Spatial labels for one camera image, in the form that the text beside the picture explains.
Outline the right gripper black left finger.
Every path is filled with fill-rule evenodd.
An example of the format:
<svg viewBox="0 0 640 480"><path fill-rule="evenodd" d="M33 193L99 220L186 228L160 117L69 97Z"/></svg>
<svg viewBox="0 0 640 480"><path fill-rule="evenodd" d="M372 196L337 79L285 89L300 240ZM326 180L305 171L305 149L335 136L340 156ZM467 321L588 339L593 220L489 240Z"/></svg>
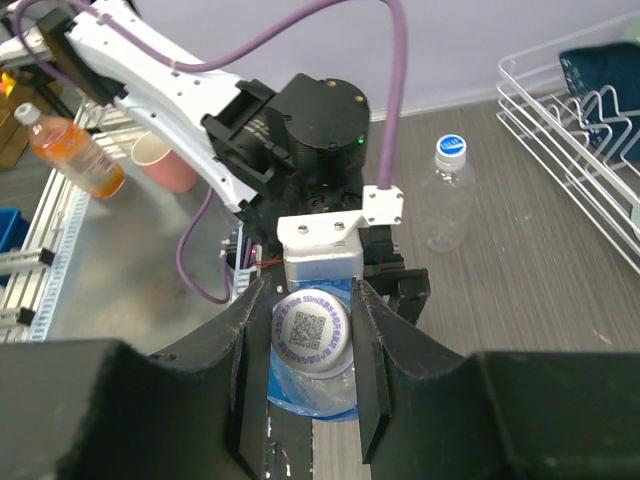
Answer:
<svg viewBox="0 0 640 480"><path fill-rule="evenodd" d="M272 282L144 355L115 339L1 348L5 479L260 479Z"/></svg>

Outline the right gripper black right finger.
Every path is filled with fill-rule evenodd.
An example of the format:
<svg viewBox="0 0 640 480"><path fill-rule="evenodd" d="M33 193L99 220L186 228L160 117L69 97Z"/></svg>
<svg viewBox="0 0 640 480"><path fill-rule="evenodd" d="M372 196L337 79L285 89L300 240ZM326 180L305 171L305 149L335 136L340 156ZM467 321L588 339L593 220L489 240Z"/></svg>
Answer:
<svg viewBox="0 0 640 480"><path fill-rule="evenodd" d="M353 286L362 457L375 479L635 479L635 353L461 356Z"/></svg>

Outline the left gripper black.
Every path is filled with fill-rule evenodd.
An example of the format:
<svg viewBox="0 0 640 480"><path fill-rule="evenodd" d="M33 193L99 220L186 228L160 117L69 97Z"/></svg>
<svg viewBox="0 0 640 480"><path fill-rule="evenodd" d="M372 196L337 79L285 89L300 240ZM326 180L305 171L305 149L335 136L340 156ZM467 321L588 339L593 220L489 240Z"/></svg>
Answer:
<svg viewBox="0 0 640 480"><path fill-rule="evenodd" d="M389 226L360 228L358 239L363 251L363 279L383 297L391 310L415 325L431 293L428 271L405 266ZM271 277L274 303L291 293L281 249L259 249L259 274Z"/></svg>

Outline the clear unlabelled plastic bottle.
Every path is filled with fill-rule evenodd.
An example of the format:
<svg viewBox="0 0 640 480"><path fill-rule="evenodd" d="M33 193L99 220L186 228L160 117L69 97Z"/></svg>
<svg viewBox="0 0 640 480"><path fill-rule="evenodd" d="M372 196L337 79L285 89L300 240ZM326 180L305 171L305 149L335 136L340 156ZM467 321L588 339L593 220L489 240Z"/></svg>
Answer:
<svg viewBox="0 0 640 480"><path fill-rule="evenodd" d="M465 164L453 171L439 167L435 151L422 181L426 208L423 226L428 247L447 252L458 248L466 237L475 203L476 173L467 153Z"/></svg>

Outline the blue labelled plastic bottle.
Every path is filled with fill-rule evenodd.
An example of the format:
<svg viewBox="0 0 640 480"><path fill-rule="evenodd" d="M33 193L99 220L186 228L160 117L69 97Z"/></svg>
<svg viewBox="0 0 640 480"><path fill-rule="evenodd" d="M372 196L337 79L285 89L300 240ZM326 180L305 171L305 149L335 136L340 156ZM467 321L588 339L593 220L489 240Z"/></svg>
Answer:
<svg viewBox="0 0 640 480"><path fill-rule="evenodd" d="M323 280L297 290L310 288L338 297L346 305L351 323L351 293L347 279ZM288 367L277 356L271 342L268 399L286 411L321 421L357 419L354 354L352 366L342 374L329 379L316 379Z"/></svg>

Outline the plain white bottle cap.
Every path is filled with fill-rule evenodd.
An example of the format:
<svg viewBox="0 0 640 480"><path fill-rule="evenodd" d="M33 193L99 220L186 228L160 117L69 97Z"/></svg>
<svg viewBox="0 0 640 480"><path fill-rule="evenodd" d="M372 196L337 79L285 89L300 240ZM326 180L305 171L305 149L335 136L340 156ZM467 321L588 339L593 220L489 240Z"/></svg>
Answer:
<svg viewBox="0 0 640 480"><path fill-rule="evenodd" d="M277 304L271 342L281 361L311 378L333 378L353 364L349 311L320 289L297 290Z"/></svg>

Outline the blue pocari sweat cap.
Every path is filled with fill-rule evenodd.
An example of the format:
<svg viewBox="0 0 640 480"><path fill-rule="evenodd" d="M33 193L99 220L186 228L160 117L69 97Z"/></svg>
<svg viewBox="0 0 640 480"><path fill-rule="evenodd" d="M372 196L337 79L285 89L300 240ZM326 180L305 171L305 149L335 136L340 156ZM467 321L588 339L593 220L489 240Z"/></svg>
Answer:
<svg viewBox="0 0 640 480"><path fill-rule="evenodd" d="M460 169L466 162L467 143L457 134L440 137L436 143L435 160L442 169Z"/></svg>

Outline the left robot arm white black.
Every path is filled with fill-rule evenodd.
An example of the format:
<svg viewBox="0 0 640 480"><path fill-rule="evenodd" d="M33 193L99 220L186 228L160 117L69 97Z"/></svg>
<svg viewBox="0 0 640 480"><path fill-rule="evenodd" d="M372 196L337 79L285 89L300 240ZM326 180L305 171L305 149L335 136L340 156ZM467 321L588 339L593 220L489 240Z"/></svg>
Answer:
<svg viewBox="0 0 640 480"><path fill-rule="evenodd" d="M391 89L377 182L362 170L370 108L364 93L337 78L295 75L282 89L244 80L227 66L326 8L316 1L219 60L198 63L150 28L124 1L68 1L38 21L60 68L101 104L159 135L211 186L247 236L281 258L291 290L363 279L390 263L403 194L392 182L406 82L403 6L388 5L394 38Z"/></svg>

